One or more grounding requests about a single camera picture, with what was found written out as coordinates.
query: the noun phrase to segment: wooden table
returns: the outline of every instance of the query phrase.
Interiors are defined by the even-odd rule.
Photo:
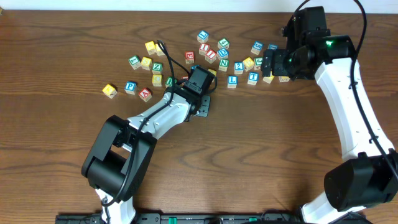
[[[135,116],[160,100],[150,71],[133,70],[128,58],[162,39],[177,61],[194,50],[195,64],[218,69],[198,54],[196,36],[231,42],[232,62],[254,57],[255,40],[281,47],[279,29],[290,14],[191,12],[4,11],[0,17],[0,222],[53,223],[59,213],[93,213],[100,201],[80,169],[105,120]],[[328,14],[332,34],[356,44],[358,14]],[[368,15],[359,57],[375,113],[398,145],[398,16]],[[151,55],[164,64],[165,56]],[[175,66],[177,77],[184,74]],[[323,93],[314,81],[219,87],[207,118],[193,118],[156,145],[134,197],[138,209],[165,213],[254,213],[293,210],[323,191],[323,177],[341,164],[340,140]],[[125,94],[128,80],[149,87],[145,103]],[[119,88],[112,100],[101,92]],[[397,200],[365,211],[374,223],[397,223]]]

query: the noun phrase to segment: wooden toy block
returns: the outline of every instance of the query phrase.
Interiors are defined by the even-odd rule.
[[[152,59],[143,57],[141,60],[141,67],[145,70],[150,70],[152,68]]]
[[[254,69],[255,70],[260,70],[261,69],[261,64],[262,64],[262,58],[255,58],[254,59]]]
[[[162,49],[160,49],[159,44],[155,44],[155,47],[156,47],[156,54],[157,54],[157,56],[165,55],[165,54],[163,53]]]
[[[154,63],[152,66],[152,74],[161,75],[163,72],[163,65],[161,63]]]
[[[227,59],[228,58],[228,51],[226,49],[219,49],[217,51],[218,59]]]
[[[195,54],[193,52],[185,52],[185,63],[193,63],[195,61]]]
[[[206,61],[208,61],[209,63],[213,63],[217,58],[217,53],[214,50],[209,50],[206,53],[205,59]]]
[[[230,75],[228,77],[228,88],[236,88],[238,85],[238,77]]]
[[[210,45],[208,44],[201,44],[199,47],[199,54],[206,55],[207,51],[209,51]]]
[[[217,72],[213,69],[208,69],[208,71],[211,72],[214,76],[217,76]]]
[[[152,84],[157,87],[162,86],[162,75],[153,75],[152,76]]]
[[[289,77],[279,77],[279,82],[288,82],[289,80]]]
[[[135,95],[137,91],[137,84],[134,82],[127,82],[126,86],[124,87],[124,91],[126,91],[127,94]]]
[[[111,98],[111,99],[112,99],[114,96],[116,96],[116,94],[118,93],[118,92],[116,91],[116,89],[115,89],[112,85],[110,85],[110,84],[107,84],[107,85],[102,89],[102,92],[105,93],[105,95],[106,95],[107,97]]]
[[[147,88],[141,90],[141,92],[139,92],[138,95],[145,102],[148,102],[148,100],[150,100],[152,98],[152,94],[150,93],[150,91]]]
[[[172,77],[168,77],[166,80],[166,86],[172,86],[173,85],[173,78]]]
[[[253,44],[253,47],[251,48],[251,52],[256,54],[256,55],[259,55],[263,45],[264,44],[262,44],[262,43],[260,43],[258,41],[255,41],[254,44]]]
[[[278,49],[278,45],[270,44],[270,45],[268,45],[268,49],[269,50],[276,50],[276,49]]]
[[[139,57],[137,55],[134,55],[132,58],[130,58],[129,62],[134,70],[141,67],[141,63],[139,62]]]
[[[226,72],[228,69],[229,60],[228,59],[221,59],[220,64],[218,65],[218,70]]]
[[[250,69],[252,69],[254,67],[253,59],[251,57],[244,59],[243,67],[245,71],[249,71]]]
[[[225,39],[225,38],[222,38],[218,42],[217,46],[218,46],[219,49],[223,49],[223,48],[228,49],[229,48],[229,41],[227,39]]]
[[[188,81],[189,77],[181,77],[181,79],[185,79],[185,81]]]
[[[248,84],[255,85],[257,84],[258,80],[259,80],[259,74],[257,72],[249,73]]]
[[[155,42],[150,41],[148,43],[145,43],[145,47],[147,48],[147,51],[148,51],[149,55],[156,53]]]
[[[263,77],[262,81],[271,84],[272,80],[274,79],[274,76],[271,74],[270,77]]]
[[[206,43],[207,40],[209,40],[209,34],[204,30],[200,31],[200,33],[198,34],[198,41],[200,43]]]
[[[235,75],[243,74],[243,63],[242,62],[235,62],[235,64],[234,64],[234,74]]]

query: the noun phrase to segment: green block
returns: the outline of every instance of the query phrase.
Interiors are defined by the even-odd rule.
[[[261,66],[261,64],[262,64],[262,58],[255,58],[255,59],[254,59],[254,63],[255,63],[257,66]]]
[[[229,65],[229,60],[228,59],[221,59],[220,60],[220,66],[228,67],[228,65]]]
[[[167,86],[172,86],[173,85],[173,78],[172,77],[168,77],[167,78],[167,80],[166,80],[166,85]]]
[[[218,42],[222,47],[225,47],[229,44],[229,41],[225,38],[222,38],[219,42]]]
[[[177,224],[177,218],[169,218],[169,224]]]
[[[154,63],[152,66],[152,70],[160,72],[160,71],[162,71],[162,66],[163,65],[161,63]]]
[[[132,58],[129,59],[131,65],[135,65],[136,63],[140,63],[140,60],[137,55],[134,55]]]

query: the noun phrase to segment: green connector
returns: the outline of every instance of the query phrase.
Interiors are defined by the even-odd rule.
[[[177,224],[177,218],[169,218],[169,224]]]

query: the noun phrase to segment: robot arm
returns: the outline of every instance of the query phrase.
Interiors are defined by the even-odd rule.
[[[390,202],[397,193],[397,182],[373,143],[351,88],[356,88],[364,113],[395,170],[398,156],[371,108],[358,62],[356,83],[351,86],[350,68],[356,53],[351,39],[330,35],[322,7],[296,11],[282,34],[287,37],[286,49],[264,52],[262,75],[316,80],[331,108],[344,161],[325,176],[325,191],[302,207],[303,221],[331,223],[348,212]]]
[[[96,189],[102,202],[112,201],[117,195],[126,178],[127,165],[131,158],[134,160],[121,196],[112,205],[103,207],[101,217],[104,222],[131,223],[136,214],[132,196],[144,179],[157,140],[175,125],[208,110],[210,97],[205,94],[213,79],[213,74],[197,66],[183,87],[174,86],[171,104],[165,108],[162,109],[169,101],[173,87],[168,87],[158,103],[137,116],[127,120],[115,115],[108,118],[81,169],[81,174]],[[137,147],[132,150],[139,126],[154,111],[158,112],[143,126]],[[125,159],[111,150],[112,145],[122,147],[131,154]]]

